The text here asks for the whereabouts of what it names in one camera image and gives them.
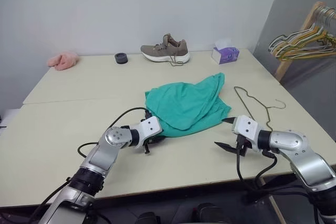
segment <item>tissue box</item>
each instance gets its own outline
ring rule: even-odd
[[[218,63],[228,63],[236,61],[239,55],[239,50],[235,47],[226,47],[218,50],[217,47],[212,51],[211,57]]]

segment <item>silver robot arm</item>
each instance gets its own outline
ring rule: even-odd
[[[108,128],[39,224],[83,223],[86,210],[92,206],[95,194],[103,188],[119,150],[128,146],[142,147],[146,139],[160,132],[162,128],[155,116],[139,124]]]
[[[311,203],[319,209],[324,223],[336,223],[336,173],[311,149],[305,135],[291,130],[264,131],[245,115],[234,118],[232,131],[245,137],[256,152],[271,150],[285,157],[296,177],[302,181]]]

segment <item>shoe sole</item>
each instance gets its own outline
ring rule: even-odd
[[[164,61],[170,61],[172,62],[172,58],[174,59],[174,56],[161,56],[161,57],[155,57],[155,56],[150,56],[142,52],[142,54],[149,60],[155,61],[155,62],[164,62]],[[175,61],[176,62],[183,62],[186,63],[190,59],[190,54],[189,52],[184,55],[184,56],[176,56]]]

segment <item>table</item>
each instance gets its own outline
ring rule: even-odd
[[[122,66],[114,65],[112,56],[83,57],[70,71],[50,69],[0,136],[0,207],[41,203],[66,177],[77,171],[82,161],[76,153],[77,147],[97,141],[123,111],[144,105],[144,91],[172,81],[196,83],[220,71],[226,75],[226,83],[219,96],[232,107],[229,116],[247,114],[233,86],[246,88],[267,105],[277,105],[275,99],[281,100],[286,103],[285,109],[270,110],[273,128],[304,132],[311,147],[328,163],[336,164],[336,145],[331,137],[247,50],[240,51],[236,62],[224,65],[217,65],[211,59],[211,52],[195,52],[192,57],[182,67],[150,62],[139,55],[129,56],[128,65]],[[93,65],[110,71],[103,73],[92,68]],[[85,69],[92,70],[90,77],[85,75]],[[242,97],[256,120],[265,123],[264,109],[246,96]],[[141,118],[143,112],[135,111],[118,125],[136,123]],[[213,143],[234,145],[236,136],[230,128],[229,124],[222,123],[197,134],[167,138],[150,146],[150,155],[141,149],[122,149],[97,197],[237,180],[236,156]],[[254,177],[271,162],[249,150],[241,159],[242,175]],[[278,165],[267,174],[287,172],[290,172],[288,162],[279,157]]]

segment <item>sneaker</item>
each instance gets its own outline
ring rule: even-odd
[[[185,40],[177,42],[170,34],[163,36],[161,44],[141,46],[141,52],[147,59],[157,62],[170,61],[176,64],[183,64],[190,59]]]

